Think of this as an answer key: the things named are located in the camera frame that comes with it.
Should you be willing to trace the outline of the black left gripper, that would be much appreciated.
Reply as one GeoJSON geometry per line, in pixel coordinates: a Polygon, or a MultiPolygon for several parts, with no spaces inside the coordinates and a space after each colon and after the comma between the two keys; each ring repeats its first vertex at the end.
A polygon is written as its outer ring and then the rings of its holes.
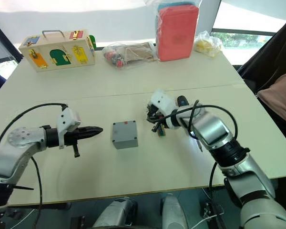
{"type": "Polygon", "coordinates": [[[97,126],[85,126],[76,128],[72,132],[67,132],[64,135],[64,146],[72,146],[74,151],[74,157],[77,158],[80,156],[79,150],[78,150],[78,138],[80,140],[87,139],[94,137],[98,134],[100,134],[103,131],[103,128],[97,127],[97,126]]]}

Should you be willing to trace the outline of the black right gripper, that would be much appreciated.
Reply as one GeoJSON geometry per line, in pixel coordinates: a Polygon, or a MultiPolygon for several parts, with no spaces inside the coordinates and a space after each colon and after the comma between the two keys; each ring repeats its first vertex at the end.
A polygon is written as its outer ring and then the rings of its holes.
{"type": "MultiPolygon", "coordinates": [[[[149,119],[150,123],[156,123],[158,119],[163,118],[164,115],[159,111],[159,109],[153,105],[148,104],[147,105],[147,119],[149,119]]],[[[157,132],[158,128],[160,126],[160,123],[156,123],[156,125],[152,128],[153,132],[157,132]]]]}

